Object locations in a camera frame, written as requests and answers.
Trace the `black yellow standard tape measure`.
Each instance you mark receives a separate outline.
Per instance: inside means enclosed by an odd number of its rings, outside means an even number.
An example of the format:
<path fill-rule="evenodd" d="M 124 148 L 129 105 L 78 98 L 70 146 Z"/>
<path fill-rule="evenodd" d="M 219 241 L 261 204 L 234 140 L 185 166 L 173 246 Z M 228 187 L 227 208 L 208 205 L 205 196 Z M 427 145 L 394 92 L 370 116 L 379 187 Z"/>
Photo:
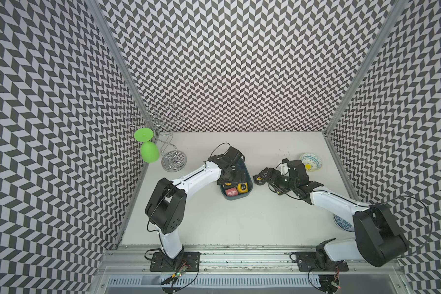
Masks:
<path fill-rule="evenodd" d="M 263 186 L 267 181 L 260 174 L 253 176 L 254 183 L 258 186 Z"/>

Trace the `yellow deli tape measure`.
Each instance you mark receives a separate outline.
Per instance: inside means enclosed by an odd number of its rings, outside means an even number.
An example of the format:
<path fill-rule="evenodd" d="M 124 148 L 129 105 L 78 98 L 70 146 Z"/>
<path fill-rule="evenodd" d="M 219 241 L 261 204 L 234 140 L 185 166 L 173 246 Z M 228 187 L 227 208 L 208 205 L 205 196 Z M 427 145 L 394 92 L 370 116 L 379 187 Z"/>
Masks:
<path fill-rule="evenodd" d="M 237 185 L 237 190 L 239 194 L 245 194 L 249 191 L 247 183 L 240 183 Z"/>

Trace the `pink tape measure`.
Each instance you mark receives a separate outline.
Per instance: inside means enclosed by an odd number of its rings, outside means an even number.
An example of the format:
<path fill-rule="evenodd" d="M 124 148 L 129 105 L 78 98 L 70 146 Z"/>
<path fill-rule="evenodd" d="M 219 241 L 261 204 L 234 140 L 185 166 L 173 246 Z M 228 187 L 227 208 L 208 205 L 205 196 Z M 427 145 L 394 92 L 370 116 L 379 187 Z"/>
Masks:
<path fill-rule="evenodd" d="M 235 197 L 238 195 L 238 190 L 237 190 L 237 188 L 230 188 L 230 189 L 225 190 L 225 194 L 228 197 Z"/>

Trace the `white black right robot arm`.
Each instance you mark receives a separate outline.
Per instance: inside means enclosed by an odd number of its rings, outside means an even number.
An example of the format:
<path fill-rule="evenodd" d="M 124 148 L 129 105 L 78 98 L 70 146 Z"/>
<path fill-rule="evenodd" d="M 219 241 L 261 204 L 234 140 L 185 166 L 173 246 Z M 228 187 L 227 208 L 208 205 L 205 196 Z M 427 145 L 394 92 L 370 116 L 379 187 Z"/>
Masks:
<path fill-rule="evenodd" d="M 267 184 L 278 195 L 291 196 L 321 207 L 352 225 L 354 237 L 321 242 L 314 261 L 328 270 L 347 260 L 365 261 L 381 267 L 409 250 L 409 242 L 387 204 L 371 205 L 337 194 L 322 183 L 310 180 L 301 160 L 284 159 L 287 171 L 265 168 L 253 177 L 258 185 Z"/>

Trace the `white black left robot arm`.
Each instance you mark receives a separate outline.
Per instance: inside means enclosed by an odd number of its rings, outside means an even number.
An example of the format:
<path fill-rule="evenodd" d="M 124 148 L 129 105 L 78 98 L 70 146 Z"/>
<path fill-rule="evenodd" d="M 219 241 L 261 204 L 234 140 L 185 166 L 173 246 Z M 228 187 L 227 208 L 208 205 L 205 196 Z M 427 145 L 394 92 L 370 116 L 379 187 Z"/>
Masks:
<path fill-rule="evenodd" d="M 158 181 L 145 208 L 148 222 L 153 224 L 160 239 L 160 250 L 170 260 L 184 252 L 178 227 L 188 200 L 211 183 L 216 183 L 221 194 L 229 200 L 248 195 L 251 180 L 245 165 L 245 156 L 236 148 L 220 155 L 212 155 L 201 167 L 175 180 Z"/>

